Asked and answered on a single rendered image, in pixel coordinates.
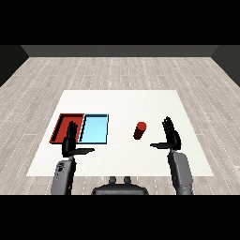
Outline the light blue shallow open box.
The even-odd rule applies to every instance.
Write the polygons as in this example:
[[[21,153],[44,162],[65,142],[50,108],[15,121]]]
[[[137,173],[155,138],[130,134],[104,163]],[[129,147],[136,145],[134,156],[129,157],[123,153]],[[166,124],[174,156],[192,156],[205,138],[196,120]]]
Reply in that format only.
[[[106,113],[88,113],[84,116],[79,144],[106,144],[108,137],[109,115]]]

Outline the red can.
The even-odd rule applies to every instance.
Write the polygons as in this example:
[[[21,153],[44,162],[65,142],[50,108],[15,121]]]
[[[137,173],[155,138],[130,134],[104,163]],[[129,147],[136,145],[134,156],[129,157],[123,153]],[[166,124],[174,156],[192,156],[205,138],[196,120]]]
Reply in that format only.
[[[144,122],[139,122],[135,128],[133,138],[139,140],[146,130],[146,124]]]

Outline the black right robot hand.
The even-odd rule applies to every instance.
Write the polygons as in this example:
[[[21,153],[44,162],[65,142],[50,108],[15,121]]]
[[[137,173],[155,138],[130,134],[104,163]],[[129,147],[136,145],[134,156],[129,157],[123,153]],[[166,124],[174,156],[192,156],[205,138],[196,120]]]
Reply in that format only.
[[[151,143],[152,147],[157,149],[171,149],[173,151],[181,149],[181,138],[179,133],[175,130],[172,119],[167,116],[163,122],[162,126],[164,128],[166,142]]]

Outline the dark grey robot body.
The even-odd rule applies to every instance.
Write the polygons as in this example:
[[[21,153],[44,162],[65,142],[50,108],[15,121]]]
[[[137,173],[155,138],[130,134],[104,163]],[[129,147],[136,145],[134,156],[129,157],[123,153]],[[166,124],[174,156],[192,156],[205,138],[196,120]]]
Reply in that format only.
[[[148,191],[145,187],[133,185],[129,176],[124,177],[123,184],[117,184],[116,177],[111,176],[109,183],[101,187],[95,187],[92,195],[148,195]]]

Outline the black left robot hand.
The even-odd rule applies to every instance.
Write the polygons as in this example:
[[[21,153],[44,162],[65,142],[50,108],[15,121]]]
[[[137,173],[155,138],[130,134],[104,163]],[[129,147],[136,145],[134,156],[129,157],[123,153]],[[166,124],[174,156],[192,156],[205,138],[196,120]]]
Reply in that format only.
[[[62,156],[70,158],[75,155],[86,155],[94,151],[94,148],[77,148],[76,135],[78,125],[71,121],[67,126],[67,135],[62,142]]]

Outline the red shallow open box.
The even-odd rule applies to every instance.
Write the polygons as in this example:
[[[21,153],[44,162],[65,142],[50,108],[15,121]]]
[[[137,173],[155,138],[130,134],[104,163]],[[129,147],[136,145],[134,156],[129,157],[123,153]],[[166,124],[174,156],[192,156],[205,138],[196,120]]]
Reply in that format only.
[[[83,117],[83,113],[61,113],[54,127],[52,136],[50,138],[50,143],[61,144],[63,142],[64,138],[67,136],[68,125],[70,122],[73,122],[77,125],[76,139],[78,141],[83,123]]]

